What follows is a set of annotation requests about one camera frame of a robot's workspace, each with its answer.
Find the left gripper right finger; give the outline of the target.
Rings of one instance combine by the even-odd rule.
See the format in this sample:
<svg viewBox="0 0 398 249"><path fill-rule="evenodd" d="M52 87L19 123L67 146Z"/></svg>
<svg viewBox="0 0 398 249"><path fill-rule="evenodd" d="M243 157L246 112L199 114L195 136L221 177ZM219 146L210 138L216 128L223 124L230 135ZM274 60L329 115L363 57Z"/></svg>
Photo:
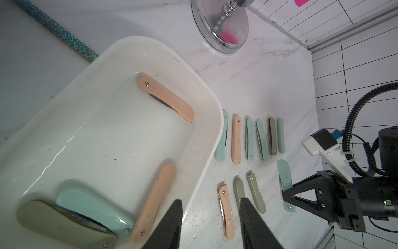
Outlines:
<svg viewBox="0 0 398 249"><path fill-rule="evenodd" d="M239 206L241 236L244 249L283 249L248 198Z"/></svg>

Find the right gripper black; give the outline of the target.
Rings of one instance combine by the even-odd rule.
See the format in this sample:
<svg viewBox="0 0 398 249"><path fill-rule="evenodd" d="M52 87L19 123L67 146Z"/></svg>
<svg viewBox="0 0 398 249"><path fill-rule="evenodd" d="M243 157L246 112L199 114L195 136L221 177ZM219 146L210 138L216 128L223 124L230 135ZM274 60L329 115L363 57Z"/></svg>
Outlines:
<svg viewBox="0 0 398 249"><path fill-rule="evenodd" d="M362 214L378 229L392 232L373 220L388 221L398 216L398 127L382 129L373 144L363 141L362 145L372 174L354 182ZM318 171L282 191L283 200L333 223L337 208L335 177L332 171Z"/></svg>

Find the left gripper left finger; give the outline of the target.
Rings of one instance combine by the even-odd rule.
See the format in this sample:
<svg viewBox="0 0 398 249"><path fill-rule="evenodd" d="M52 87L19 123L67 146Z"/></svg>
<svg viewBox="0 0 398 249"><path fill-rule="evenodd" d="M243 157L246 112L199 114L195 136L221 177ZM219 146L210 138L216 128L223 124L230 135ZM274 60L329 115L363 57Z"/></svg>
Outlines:
<svg viewBox="0 0 398 249"><path fill-rule="evenodd" d="M176 199L142 249L179 249L182 218L182 201Z"/></svg>

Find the peach folding fruit knife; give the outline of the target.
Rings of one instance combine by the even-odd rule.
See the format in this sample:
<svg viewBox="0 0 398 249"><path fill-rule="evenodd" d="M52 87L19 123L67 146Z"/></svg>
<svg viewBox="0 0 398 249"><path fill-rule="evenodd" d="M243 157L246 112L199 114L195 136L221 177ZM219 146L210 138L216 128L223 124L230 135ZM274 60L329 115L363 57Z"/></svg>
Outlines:
<svg viewBox="0 0 398 249"><path fill-rule="evenodd" d="M224 234L231 241L235 237L235 224L227 184L223 184L218 188L218 195L224 223Z"/></svg>
<svg viewBox="0 0 398 249"><path fill-rule="evenodd" d="M232 119L232 162L235 165L241 163L241 118L237 115Z"/></svg>

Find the mint folding fruit knife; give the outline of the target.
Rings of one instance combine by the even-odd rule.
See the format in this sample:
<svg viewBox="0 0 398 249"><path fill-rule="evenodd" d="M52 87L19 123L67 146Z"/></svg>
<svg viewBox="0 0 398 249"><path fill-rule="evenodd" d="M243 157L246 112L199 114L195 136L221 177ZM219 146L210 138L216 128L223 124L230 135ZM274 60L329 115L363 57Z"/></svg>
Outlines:
<svg viewBox="0 0 398 249"><path fill-rule="evenodd" d="M221 134L220 141L215 150L215 160L217 162L224 162L226 159L226 143L227 143L227 134L228 134L228 122L229 122L229 114L226 111L223 111L223 130Z"/></svg>
<svg viewBox="0 0 398 249"><path fill-rule="evenodd" d="M245 119L246 127L246 159L247 161L254 161L255 159L255 125L250 117Z"/></svg>
<svg viewBox="0 0 398 249"><path fill-rule="evenodd" d="M278 137L278 150L284 154L286 152L285 134L284 134L284 120L277 118L277 137Z"/></svg>
<svg viewBox="0 0 398 249"><path fill-rule="evenodd" d="M260 146L261 159L263 161L267 161L269 158L268 141L265 135L264 124L260 119L256 120L256 131Z"/></svg>

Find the mint knife bottom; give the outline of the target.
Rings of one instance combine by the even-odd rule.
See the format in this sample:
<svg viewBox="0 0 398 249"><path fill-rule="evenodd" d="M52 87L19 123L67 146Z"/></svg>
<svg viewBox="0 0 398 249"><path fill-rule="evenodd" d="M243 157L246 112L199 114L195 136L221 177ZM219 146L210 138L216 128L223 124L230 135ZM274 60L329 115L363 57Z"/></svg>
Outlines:
<svg viewBox="0 0 398 249"><path fill-rule="evenodd" d="M135 226L135 221L121 209L81 186L62 189L56 197L56 204L100 223L121 241L130 239Z"/></svg>

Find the olive green folding fruit knife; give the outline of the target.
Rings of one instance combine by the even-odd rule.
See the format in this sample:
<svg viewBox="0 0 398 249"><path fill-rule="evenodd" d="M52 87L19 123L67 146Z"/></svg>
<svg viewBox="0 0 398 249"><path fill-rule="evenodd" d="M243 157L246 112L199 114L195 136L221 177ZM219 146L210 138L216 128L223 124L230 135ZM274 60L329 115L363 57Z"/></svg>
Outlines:
<svg viewBox="0 0 398 249"><path fill-rule="evenodd" d="M274 117L270 117L268 119L269 124L269 140L270 140L270 153L272 156L277 155L277 129L276 129L276 120Z"/></svg>

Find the large olive knife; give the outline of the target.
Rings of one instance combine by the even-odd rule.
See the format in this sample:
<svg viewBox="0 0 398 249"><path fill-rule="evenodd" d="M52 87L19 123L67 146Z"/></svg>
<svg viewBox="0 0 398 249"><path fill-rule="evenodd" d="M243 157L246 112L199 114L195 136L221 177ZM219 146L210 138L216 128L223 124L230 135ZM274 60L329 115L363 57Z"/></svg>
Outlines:
<svg viewBox="0 0 398 249"><path fill-rule="evenodd" d="M42 200L25 203L17 220L31 231L78 249L114 249L118 241L102 224Z"/></svg>

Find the peach knife lower in box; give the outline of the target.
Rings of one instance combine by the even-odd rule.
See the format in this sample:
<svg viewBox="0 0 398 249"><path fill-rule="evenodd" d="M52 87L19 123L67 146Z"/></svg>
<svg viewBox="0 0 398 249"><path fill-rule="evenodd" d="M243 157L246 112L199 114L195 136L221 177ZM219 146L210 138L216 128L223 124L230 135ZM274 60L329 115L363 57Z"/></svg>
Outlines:
<svg viewBox="0 0 398 249"><path fill-rule="evenodd" d="M173 163L165 164L159 171L131 234L132 242L144 243L148 240L161 202L173 183L175 175L176 166Z"/></svg>

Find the white plastic storage box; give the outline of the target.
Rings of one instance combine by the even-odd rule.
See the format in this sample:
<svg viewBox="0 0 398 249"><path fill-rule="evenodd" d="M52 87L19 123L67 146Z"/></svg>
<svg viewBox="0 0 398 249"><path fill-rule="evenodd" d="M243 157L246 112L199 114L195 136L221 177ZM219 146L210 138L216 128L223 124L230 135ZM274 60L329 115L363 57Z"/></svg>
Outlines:
<svg viewBox="0 0 398 249"><path fill-rule="evenodd" d="M141 90L147 74L188 103L192 122ZM82 186L137 219L161 167L177 168L155 219L191 207L223 129L222 107L170 47L143 36L112 44L1 148L1 248L65 249L23 227L28 201Z"/></svg>

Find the peach knife leaning in box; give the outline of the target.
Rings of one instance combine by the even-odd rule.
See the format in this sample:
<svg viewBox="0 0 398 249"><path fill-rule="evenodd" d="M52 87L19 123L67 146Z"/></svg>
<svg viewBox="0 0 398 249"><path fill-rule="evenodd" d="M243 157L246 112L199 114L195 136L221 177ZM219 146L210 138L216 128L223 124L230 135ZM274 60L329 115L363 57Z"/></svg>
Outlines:
<svg viewBox="0 0 398 249"><path fill-rule="evenodd" d="M173 109L183 119L189 122L194 120L195 113L193 108L149 75L142 74L138 82L138 86L153 98Z"/></svg>

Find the pink plastic wine glass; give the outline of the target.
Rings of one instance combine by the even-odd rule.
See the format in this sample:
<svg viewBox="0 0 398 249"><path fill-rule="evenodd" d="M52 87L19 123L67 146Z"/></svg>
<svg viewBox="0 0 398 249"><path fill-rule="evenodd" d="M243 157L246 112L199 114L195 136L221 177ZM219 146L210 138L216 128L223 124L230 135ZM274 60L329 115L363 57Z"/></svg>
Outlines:
<svg viewBox="0 0 398 249"><path fill-rule="evenodd" d="M297 7L302 7L306 3L308 3L310 0L294 0L295 4Z"/></svg>

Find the chrome cup holder stand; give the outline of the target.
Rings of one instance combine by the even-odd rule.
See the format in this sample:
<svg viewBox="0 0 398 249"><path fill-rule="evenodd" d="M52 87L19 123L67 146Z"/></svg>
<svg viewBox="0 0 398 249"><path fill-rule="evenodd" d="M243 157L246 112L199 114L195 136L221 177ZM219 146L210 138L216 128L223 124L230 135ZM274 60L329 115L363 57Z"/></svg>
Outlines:
<svg viewBox="0 0 398 249"><path fill-rule="evenodd" d="M205 40L223 54L236 53L249 31L248 0L192 0L194 20Z"/></svg>

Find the small patterned dish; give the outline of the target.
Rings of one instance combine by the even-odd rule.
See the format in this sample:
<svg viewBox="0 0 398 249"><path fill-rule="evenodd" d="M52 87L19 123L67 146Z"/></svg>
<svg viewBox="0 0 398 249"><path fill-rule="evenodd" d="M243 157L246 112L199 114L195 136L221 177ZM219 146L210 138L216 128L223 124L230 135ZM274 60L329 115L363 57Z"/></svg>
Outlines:
<svg viewBox="0 0 398 249"><path fill-rule="evenodd" d="M78 53L89 63L96 60L99 55L69 32L66 28L57 23L49 15L40 10L30 1L14 1L18 7L25 11L30 17L36 20L40 25L47 29L50 33L67 44L72 50Z"/></svg>

